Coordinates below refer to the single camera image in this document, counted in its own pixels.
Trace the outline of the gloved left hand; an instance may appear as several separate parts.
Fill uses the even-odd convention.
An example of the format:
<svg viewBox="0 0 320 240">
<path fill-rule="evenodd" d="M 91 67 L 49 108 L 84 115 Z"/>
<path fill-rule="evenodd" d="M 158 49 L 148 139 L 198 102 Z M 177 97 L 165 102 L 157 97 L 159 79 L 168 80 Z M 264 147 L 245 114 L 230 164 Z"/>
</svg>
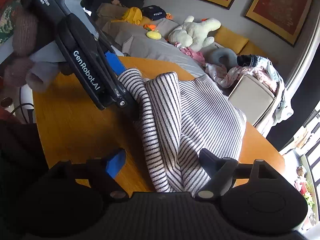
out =
<svg viewBox="0 0 320 240">
<path fill-rule="evenodd" d="M 47 38 L 38 34 L 37 18 L 19 6 L 14 19 L 12 47 L 14 58 L 4 68 L 4 82 L 13 87 L 28 85 L 36 92 L 44 92 L 59 73 L 71 75 L 67 62 L 34 61 L 30 58 L 36 48 L 36 39 Z"/>
</svg>

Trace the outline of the clothes pile on sofa arm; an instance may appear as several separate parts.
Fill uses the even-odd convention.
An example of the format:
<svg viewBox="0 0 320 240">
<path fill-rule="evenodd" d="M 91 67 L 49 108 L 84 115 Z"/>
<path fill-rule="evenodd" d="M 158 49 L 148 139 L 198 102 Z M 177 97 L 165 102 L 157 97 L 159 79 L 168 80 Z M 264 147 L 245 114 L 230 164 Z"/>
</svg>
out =
<svg viewBox="0 0 320 240">
<path fill-rule="evenodd" d="M 281 75 L 271 60 L 258 55 L 239 55 L 232 68 L 206 63 L 206 73 L 222 89 L 231 89 L 228 99 L 244 112 L 255 127 L 274 126 L 294 114 Z"/>
</svg>

